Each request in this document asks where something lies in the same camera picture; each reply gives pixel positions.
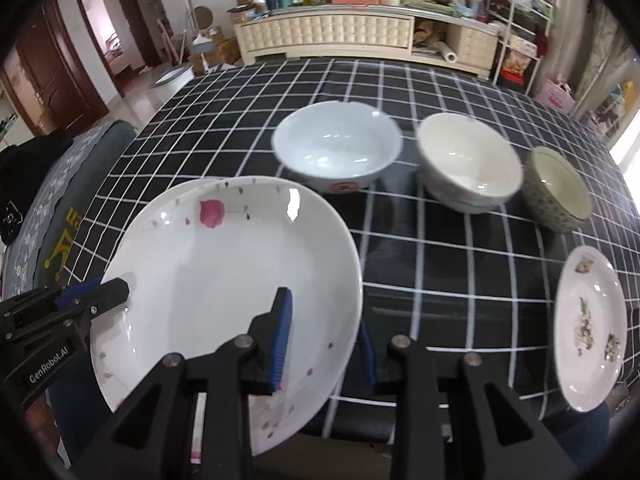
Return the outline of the spin mop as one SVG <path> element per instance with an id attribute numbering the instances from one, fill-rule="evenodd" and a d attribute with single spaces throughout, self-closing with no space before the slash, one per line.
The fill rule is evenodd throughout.
<path id="1" fill-rule="evenodd" d="M 204 54 L 209 50 L 210 41 L 198 29 L 192 0 L 184 0 L 184 3 L 186 4 L 186 20 L 190 32 L 191 52 L 204 58 Z"/>

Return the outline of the white metal shelf rack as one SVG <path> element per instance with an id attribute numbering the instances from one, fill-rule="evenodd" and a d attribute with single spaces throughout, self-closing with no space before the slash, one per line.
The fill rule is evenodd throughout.
<path id="1" fill-rule="evenodd" d="M 486 11 L 499 37 L 492 82 L 528 96 L 549 50 L 554 5 L 550 0 L 487 0 Z"/>

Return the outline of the light blue bowl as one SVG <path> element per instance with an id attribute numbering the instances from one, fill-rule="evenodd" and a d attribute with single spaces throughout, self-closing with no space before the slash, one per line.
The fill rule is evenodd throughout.
<path id="1" fill-rule="evenodd" d="M 359 102 L 311 104 L 271 137 L 277 160 L 320 193 L 359 191 L 398 159 L 404 137 L 382 110 Z"/>

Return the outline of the brown wooden door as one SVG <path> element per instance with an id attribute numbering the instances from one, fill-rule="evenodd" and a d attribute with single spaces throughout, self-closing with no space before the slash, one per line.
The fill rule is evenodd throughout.
<path id="1" fill-rule="evenodd" d="M 42 0 L 1 64 L 1 82 L 33 136 L 77 136 L 107 114 L 70 39 L 58 0 Z"/>

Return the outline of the cream TV cabinet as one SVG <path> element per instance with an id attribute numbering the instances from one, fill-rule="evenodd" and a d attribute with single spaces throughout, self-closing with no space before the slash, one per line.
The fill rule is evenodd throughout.
<path id="1" fill-rule="evenodd" d="M 253 65 L 268 56 L 286 58 L 377 58 L 404 61 L 488 78 L 498 32 L 487 24 L 406 6 L 292 6 L 234 26 L 242 60 Z M 457 53 L 447 63 L 443 41 Z"/>

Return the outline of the black white grid tablecloth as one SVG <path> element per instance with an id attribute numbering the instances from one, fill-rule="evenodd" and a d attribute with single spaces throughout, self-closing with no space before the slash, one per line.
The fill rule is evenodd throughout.
<path id="1" fill-rule="evenodd" d="M 493 356 L 530 408 L 565 408 L 552 375 L 547 325 L 563 260 L 579 245 L 603 252 L 622 280 L 628 339 L 620 381 L 639 383 L 639 216 L 605 143 L 576 120 L 520 94 L 465 76 L 365 60 L 292 61 L 230 68 L 188 82 L 115 162 L 93 199 L 63 268 L 66 283 L 101 275 L 127 226 L 157 195 L 199 178 L 285 177 L 270 146 L 294 110 L 329 100 L 389 114 L 404 147 L 367 191 L 331 197 L 352 233 L 366 307 L 386 330 L 419 337 L 440 370 L 464 349 Z M 553 148 L 577 169 L 593 200 L 577 231 L 540 226 L 521 198 L 467 216 L 419 181 L 413 131 L 440 112 L 495 128 L 521 157 Z"/>

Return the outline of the cartoon bear plate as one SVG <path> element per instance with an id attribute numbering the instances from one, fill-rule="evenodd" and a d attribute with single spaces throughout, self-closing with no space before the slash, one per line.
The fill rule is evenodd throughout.
<path id="1" fill-rule="evenodd" d="M 574 248 L 558 281 L 553 359 L 565 401 L 587 413 L 604 402 L 623 368 L 627 313 L 620 278 L 602 252 Z"/>

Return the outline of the large pink petal plate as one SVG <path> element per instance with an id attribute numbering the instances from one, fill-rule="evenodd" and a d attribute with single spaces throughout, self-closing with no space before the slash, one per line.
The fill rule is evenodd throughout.
<path id="1" fill-rule="evenodd" d="M 118 408 L 167 353 L 217 350 L 293 296 L 282 384 L 250 399 L 255 454 L 294 436 L 343 377 L 357 338 L 362 278 L 346 223 L 320 195 L 274 177 L 203 179 L 157 196 L 126 229 L 105 274 L 128 299 L 92 323 L 91 359 Z"/>

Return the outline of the rolled white paper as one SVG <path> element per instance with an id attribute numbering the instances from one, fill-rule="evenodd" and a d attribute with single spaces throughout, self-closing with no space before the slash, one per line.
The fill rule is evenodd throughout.
<path id="1" fill-rule="evenodd" d="M 436 44 L 437 50 L 439 50 L 442 58 L 449 64 L 454 64 L 458 60 L 457 53 L 448 47 L 443 41 L 439 41 Z"/>

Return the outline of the grey sofa cushion cover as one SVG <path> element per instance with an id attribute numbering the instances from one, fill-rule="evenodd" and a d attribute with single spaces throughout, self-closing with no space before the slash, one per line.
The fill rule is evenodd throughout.
<path id="1" fill-rule="evenodd" d="M 4 256 L 4 299 L 66 283 L 65 266 L 89 205 L 135 137 L 129 122 L 106 122 L 76 136 L 52 165 Z"/>

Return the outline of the green patterned bowl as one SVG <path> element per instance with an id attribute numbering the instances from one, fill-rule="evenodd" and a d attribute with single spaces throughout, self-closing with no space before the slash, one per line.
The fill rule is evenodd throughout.
<path id="1" fill-rule="evenodd" d="M 575 231 L 592 214 L 584 179 L 551 148 L 536 146 L 529 152 L 521 192 L 533 217 L 555 233 Z"/>

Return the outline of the white cream bowl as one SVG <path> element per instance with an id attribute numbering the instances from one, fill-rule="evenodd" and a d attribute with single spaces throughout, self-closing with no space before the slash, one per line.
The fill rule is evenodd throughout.
<path id="1" fill-rule="evenodd" d="M 469 116 L 438 113 L 416 129 L 419 178 L 431 196 L 465 214 L 498 208 L 521 188 L 518 153 L 493 128 Z"/>

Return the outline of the pink gift bag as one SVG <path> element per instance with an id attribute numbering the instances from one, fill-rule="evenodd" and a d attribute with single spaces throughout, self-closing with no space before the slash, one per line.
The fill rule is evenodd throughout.
<path id="1" fill-rule="evenodd" d="M 570 114 L 576 104 L 574 92 L 561 74 L 544 78 L 535 100 L 564 114 Z"/>

